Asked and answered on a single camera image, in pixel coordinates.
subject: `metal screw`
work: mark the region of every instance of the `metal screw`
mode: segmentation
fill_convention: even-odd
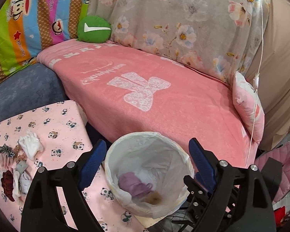
[[[72,168],[74,166],[75,166],[75,163],[73,161],[70,161],[70,162],[67,163],[67,167],[68,168]]]
[[[39,173],[43,173],[44,170],[45,170],[45,167],[39,167],[38,172],[39,172]]]
[[[258,170],[258,167],[256,165],[251,165],[250,168],[253,171],[257,171]]]
[[[221,160],[219,161],[220,166],[222,167],[226,167],[228,165],[228,163],[225,160]]]

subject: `white cable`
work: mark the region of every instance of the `white cable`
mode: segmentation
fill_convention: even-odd
[[[261,63],[262,63],[262,57],[263,57],[263,47],[264,47],[264,38],[263,38],[263,8],[262,8],[262,0],[260,0],[261,3],[261,18],[262,18],[262,47],[261,47],[261,59],[260,59],[260,64],[258,67],[258,72],[254,77],[254,89],[256,91],[256,100],[254,103],[254,123],[256,120],[256,112],[257,112],[257,100],[258,100],[258,88],[259,88],[259,74],[260,74],[260,67],[261,67]],[[249,150],[248,150],[248,156],[247,156],[247,162],[246,162],[246,167],[248,167],[247,163],[249,160],[249,155],[250,155],[250,150],[251,150],[251,143],[252,143],[252,135],[254,134],[254,123],[252,125],[252,131],[251,131],[251,138],[250,138],[250,145],[249,145]]]

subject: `green pillow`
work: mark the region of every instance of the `green pillow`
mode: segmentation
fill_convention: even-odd
[[[87,16],[83,18],[77,27],[78,41],[100,44],[106,42],[110,35],[110,24],[98,16]]]

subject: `white cloth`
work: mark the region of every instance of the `white cloth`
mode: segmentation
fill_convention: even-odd
[[[34,156],[38,151],[44,151],[44,147],[42,146],[36,133],[29,130],[27,130],[26,136],[19,138],[18,143],[26,153],[27,157],[32,161],[35,161]]]
[[[21,193],[19,191],[19,172],[14,170],[13,173],[13,192],[12,192],[12,196],[13,199],[15,200],[15,202],[19,205],[22,206],[22,200],[19,198],[21,197]]]
[[[20,175],[22,175],[22,173],[27,169],[28,164],[21,160],[20,162],[18,162],[15,166],[15,170],[19,172]]]
[[[28,194],[31,182],[32,180],[30,175],[26,171],[24,171],[19,177],[20,192],[22,195]]]

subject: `white checkmark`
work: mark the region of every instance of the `white checkmark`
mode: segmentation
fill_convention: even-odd
[[[89,27],[87,23],[84,24],[84,32],[91,32],[91,31],[100,31],[100,30],[111,30],[108,27]]]

